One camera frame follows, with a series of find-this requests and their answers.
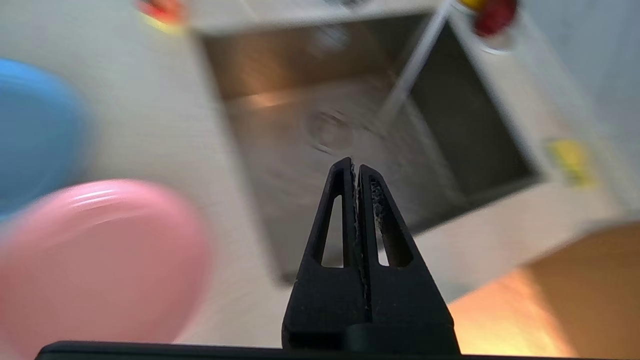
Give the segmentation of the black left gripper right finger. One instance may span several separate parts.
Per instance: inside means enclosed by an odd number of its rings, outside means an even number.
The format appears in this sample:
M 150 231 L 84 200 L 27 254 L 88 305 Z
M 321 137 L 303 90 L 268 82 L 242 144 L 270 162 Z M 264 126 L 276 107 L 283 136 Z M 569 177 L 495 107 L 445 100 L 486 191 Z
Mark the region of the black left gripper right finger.
M 454 320 L 381 173 L 362 165 L 358 224 L 365 274 L 359 352 L 457 352 Z

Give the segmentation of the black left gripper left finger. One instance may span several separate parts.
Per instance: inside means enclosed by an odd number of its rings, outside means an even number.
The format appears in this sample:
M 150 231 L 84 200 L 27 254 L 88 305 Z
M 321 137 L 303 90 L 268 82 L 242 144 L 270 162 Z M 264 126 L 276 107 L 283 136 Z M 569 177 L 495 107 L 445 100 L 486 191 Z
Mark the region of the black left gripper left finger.
M 354 164 L 345 157 L 327 174 L 282 321 L 284 349 L 342 349 L 347 328 L 367 320 L 356 194 Z M 336 198 L 341 198 L 343 265 L 328 268 L 322 260 Z

